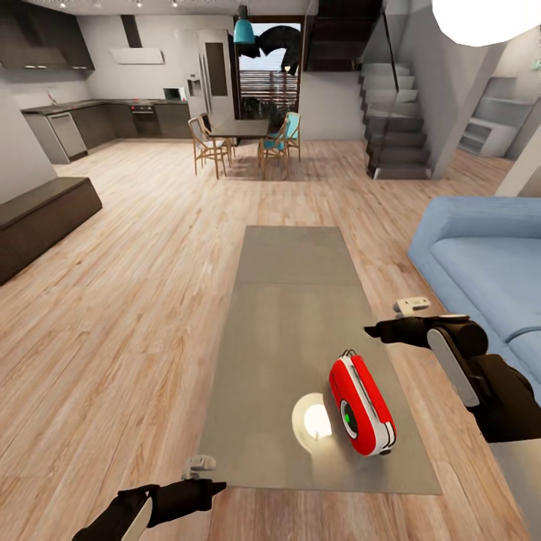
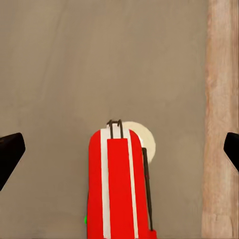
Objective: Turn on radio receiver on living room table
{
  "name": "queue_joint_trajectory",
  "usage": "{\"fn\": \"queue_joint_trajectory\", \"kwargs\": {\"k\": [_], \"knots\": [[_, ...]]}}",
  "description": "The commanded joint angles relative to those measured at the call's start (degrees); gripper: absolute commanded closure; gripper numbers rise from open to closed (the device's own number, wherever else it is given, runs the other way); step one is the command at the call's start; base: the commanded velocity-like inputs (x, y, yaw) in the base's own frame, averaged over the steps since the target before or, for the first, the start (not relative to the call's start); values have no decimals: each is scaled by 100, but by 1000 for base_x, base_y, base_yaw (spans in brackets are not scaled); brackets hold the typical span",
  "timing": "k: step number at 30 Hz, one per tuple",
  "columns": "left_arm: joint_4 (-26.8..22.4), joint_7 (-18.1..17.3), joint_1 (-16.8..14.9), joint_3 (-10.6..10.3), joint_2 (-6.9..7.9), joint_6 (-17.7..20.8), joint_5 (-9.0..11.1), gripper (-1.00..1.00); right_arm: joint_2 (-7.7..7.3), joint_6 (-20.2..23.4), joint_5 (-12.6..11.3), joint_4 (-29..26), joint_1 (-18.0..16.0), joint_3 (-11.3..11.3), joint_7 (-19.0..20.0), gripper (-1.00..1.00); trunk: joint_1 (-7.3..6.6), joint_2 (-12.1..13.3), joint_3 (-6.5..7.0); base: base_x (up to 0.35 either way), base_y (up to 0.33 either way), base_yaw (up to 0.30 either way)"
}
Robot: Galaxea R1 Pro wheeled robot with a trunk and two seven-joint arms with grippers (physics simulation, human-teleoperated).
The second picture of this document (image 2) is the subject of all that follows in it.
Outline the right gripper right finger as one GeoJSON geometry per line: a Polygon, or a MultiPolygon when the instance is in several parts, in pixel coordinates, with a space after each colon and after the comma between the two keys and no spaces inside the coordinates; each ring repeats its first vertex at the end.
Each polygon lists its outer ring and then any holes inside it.
{"type": "Polygon", "coordinates": [[[233,132],[227,134],[224,151],[239,171],[239,134],[233,132]]]}

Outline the radio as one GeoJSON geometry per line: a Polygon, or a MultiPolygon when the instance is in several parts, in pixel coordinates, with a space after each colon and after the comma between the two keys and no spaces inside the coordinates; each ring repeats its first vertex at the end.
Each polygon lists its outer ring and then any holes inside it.
{"type": "Polygon", "coordinates": [[[87,239],[157,239],[146,147],[121,119],[90,140],[85,223],[87,239]]]}

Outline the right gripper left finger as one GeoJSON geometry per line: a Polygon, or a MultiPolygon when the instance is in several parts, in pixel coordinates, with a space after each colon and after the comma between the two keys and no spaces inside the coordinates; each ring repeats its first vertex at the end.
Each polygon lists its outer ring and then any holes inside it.
{"type": "Polygon", "coordinates": [[[21,132],[0,138],[0,191],[25,152],[21,132]]]}

